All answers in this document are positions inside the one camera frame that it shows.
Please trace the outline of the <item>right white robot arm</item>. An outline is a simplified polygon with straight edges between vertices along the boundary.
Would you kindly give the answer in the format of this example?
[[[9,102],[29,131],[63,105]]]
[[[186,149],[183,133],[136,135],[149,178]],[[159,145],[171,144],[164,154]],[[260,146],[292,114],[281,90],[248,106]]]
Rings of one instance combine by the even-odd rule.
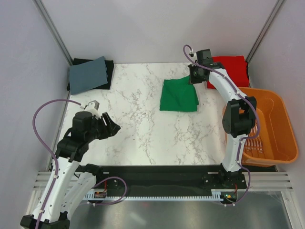
[[[227,102],[222,125],[226,133],[226,151],[217,182],[228,188],[243,180],[242,154],[246,139],[258,120],[257,101],[243,93],[230,79],[220,63],[208,66],[189,64],[189,84],[211,83]]]

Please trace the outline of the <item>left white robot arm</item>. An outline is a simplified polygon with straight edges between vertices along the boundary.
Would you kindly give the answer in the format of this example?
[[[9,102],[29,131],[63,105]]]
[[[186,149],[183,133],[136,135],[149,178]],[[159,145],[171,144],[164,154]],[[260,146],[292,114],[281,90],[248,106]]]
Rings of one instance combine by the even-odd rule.
[[[88,164],[83,167],[77,183],[69,189],[89,144],[115,136],[120,130],[108,115],[97,116],[89,111],[77,112],[63,139],[57,144],[55,164],[42,199],[34,211],[22,217],[20,225],[25,229],[67,229],[74,211],[85,194],[93,187],[101,187],[105,177],[101,167]]]

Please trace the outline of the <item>green polo shirt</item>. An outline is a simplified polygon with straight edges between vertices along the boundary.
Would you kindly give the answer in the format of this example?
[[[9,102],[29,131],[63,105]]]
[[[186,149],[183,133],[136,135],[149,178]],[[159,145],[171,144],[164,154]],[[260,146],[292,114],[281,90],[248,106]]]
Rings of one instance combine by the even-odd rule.
[[[189,76],[164,80],[160,99],[160,111],[196,112],[199,100]]]

